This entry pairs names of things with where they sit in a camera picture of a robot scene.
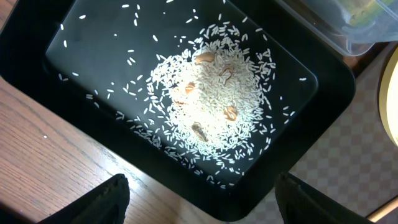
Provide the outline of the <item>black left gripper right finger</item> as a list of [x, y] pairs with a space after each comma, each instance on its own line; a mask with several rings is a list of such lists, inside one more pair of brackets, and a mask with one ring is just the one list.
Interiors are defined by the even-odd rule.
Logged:
[[373, 224], [288, 172], [274, 187], [284, 224]]

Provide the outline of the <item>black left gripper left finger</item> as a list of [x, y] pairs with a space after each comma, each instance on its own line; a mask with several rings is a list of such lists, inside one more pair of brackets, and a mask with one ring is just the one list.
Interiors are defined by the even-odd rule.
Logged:
[[116, 174], [40, 223], [123, 224], [129, 201], [129, 182]]

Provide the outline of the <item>yellow plate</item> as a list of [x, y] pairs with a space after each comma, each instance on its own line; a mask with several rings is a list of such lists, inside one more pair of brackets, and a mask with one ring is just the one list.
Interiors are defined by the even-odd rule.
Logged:
[[397, 146], [397, 47], [390, 54], [380, 77], [378, 108], [385, 131]]

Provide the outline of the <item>green yellow snack wrapper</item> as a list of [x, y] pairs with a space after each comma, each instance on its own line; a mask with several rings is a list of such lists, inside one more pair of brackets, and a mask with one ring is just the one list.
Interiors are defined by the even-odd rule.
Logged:
[[364, 27], [390, 24], [397, 20], [397, 0], [337, 0], [342, 24]]

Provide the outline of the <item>dark brown tray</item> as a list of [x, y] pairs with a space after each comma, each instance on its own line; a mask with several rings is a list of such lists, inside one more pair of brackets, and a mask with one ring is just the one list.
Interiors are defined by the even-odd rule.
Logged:
[[378, 83], [396, 45], [359, 75], [351, 104], [289, 171], [362, 216], [397, 196], [397, 146], [378, 110]]

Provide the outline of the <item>wooden chopstick left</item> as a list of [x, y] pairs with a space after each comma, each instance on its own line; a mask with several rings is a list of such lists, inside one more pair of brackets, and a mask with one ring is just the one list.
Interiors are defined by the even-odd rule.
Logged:
[[386, 202], [383, 206], [372, 212], [372, 214], [367, 216], [367, 219], [371, 222], [376, 223], [380, 219], [384, 218], [386, 215], [391, 213], [397, 208], [397, 197]]

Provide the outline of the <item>nut shell pieces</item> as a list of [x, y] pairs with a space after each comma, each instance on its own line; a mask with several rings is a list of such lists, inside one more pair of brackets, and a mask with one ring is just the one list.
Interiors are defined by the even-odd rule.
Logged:
[[238, 68], [234, 61], [215, 52], [197, 55], [184, 66], [182, 81], [172, 90], [172, 101], [182, 112], [183, 124], [206, 143], [219, 141], [221, 135], [238, 122], [241, 94]]

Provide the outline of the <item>pile of rice grains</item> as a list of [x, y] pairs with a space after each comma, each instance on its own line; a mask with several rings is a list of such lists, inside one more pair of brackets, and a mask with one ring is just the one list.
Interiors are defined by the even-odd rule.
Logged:
[[269, 151], [318, 88], [228, 1], [75, 1], [45, 56], [130, 137], [219, 189]]

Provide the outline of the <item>black plastic bin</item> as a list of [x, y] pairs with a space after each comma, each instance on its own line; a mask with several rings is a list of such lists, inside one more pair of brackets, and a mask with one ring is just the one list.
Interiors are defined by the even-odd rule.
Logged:
[[[158, 64], [235, 41], [265, 96], [248, 139], [202, 156], [170, 124]], [[18, 1], [1, 76], [214, 218], [238, 221], [347, 108], [355, 77], [275, 1]]]

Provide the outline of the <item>clear plastic bin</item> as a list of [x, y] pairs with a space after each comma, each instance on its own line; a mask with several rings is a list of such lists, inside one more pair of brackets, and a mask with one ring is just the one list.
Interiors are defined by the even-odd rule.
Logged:
[[360, 56], [397, 40], [397, 0], [277, 0], [330, 47]]

